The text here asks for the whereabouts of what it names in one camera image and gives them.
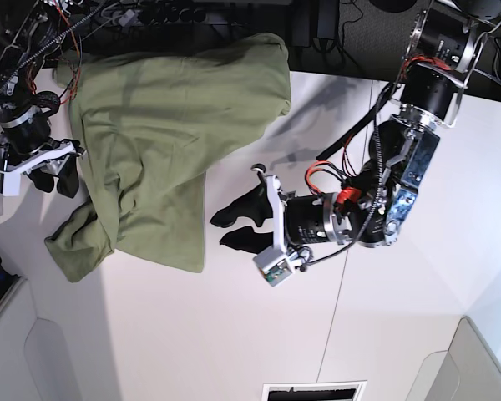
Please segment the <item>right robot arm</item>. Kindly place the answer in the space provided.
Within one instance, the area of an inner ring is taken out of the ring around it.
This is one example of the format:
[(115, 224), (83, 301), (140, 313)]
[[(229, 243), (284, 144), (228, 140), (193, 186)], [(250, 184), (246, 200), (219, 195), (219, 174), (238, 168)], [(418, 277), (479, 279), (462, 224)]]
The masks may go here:
[(50, 119), (64, 104), (35, 78), (62, 47), (79, 1), (0, 1), (0, 195), (16, 196), (28, 177), (68, 198), (79, 188), (77, 140), (56, 140)]

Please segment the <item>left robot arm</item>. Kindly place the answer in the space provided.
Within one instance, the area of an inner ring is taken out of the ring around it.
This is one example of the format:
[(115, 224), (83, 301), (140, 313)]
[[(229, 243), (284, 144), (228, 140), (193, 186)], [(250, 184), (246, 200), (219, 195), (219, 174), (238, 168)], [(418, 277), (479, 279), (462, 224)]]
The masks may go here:
[(501, 27), (501, 1), (458, 1), (456, 16), (423, 9), (397, 77), (374, 106), (305, 173), (339, 181), (337, 193), (313, 183), (309, 195), (282, 190), (254, 165), (258, 185), (211, 218), (222, 246), (258, 254), (302, 253), (312, 244), (342, 249), (392, 244), (412, 209), (438, 146), (437, 128), (455, 124), (462, 97), (490, 32)]

